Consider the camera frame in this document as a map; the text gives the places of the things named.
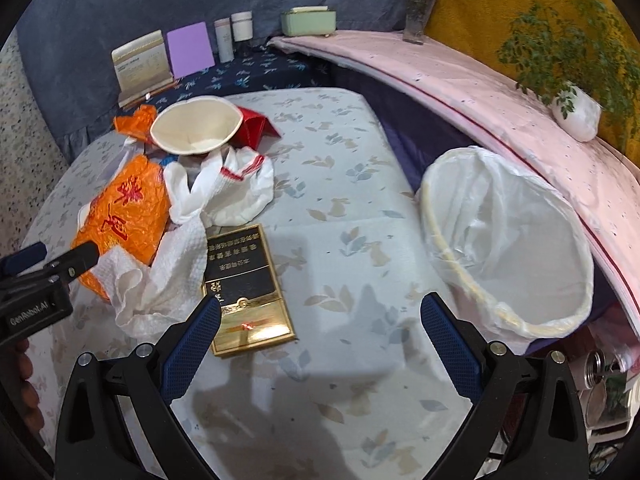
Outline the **person's left hand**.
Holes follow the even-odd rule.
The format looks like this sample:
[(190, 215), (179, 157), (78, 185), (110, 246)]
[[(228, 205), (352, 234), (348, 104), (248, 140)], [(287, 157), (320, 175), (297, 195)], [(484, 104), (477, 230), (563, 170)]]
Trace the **person's left hand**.
[(13, 346), (1, 349), (1, 369), (9, 374), (9, 378), (1, 377), (5, 385), (10, 385), (21, 400), (21, 413), (29, 431), (36, 437), (44, 426), (40, 411), (40, 399), (32, 383), (29, 381), (34, 374), (32, 361), (26, 354), (29, 340), (17, 341)]

